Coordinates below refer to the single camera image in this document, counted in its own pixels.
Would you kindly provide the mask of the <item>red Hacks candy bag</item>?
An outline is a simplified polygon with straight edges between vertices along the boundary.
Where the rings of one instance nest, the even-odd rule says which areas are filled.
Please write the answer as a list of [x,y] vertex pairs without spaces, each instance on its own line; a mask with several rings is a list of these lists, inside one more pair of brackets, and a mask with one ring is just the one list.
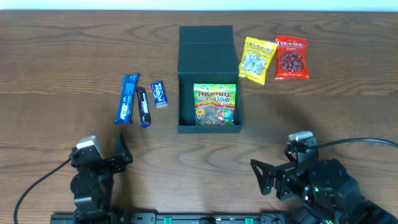
[[277,70],[275,78],[284,80],[288,78],[309,79],[306,64],[308,49],[307,39],[286,35],[277,35]]

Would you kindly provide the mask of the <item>Haribo gummy worms bag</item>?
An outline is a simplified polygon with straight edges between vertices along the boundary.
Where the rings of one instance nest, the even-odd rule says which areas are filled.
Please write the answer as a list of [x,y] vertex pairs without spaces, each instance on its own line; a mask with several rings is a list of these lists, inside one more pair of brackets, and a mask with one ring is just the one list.
[[199,126],[234,125],[235,84],[193,85],[195,124]]

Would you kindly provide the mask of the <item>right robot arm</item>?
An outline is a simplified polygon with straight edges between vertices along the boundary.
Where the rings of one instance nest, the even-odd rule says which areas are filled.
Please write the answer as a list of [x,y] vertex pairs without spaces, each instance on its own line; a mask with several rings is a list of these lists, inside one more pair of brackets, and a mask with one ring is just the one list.
[[358,182],[337,159],[321,160],[315,137],[292,139],[285,155],[289,162],[273,166],[251,160],[263,195],[276,189],[279,200],[295,195],[303,207],[286,223],[392,224],[397,218],[367,200]]

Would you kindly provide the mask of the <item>long blue snack bar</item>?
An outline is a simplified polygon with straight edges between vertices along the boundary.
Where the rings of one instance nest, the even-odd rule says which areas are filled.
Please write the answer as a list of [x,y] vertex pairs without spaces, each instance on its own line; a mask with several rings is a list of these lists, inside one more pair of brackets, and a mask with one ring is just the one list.
[[124,75],[121,87],[121,97],[116,113],[115,124],[131,124],[131,113],[134,92],[139,80],[139,74]]

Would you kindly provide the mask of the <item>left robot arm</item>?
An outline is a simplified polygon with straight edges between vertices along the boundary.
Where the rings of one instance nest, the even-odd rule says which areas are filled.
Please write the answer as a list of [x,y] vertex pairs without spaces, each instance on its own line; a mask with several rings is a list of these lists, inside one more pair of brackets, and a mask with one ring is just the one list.
[[72,178],[70,189],[74,194],[76,210],[73,223],[125,223],[126,217],[111,209],[114,174],[124,172],[133,162],[123,134],[114,144],[116,155],[103,159],[101,146],[95,136],[79,140],[69,158],[78,173]]

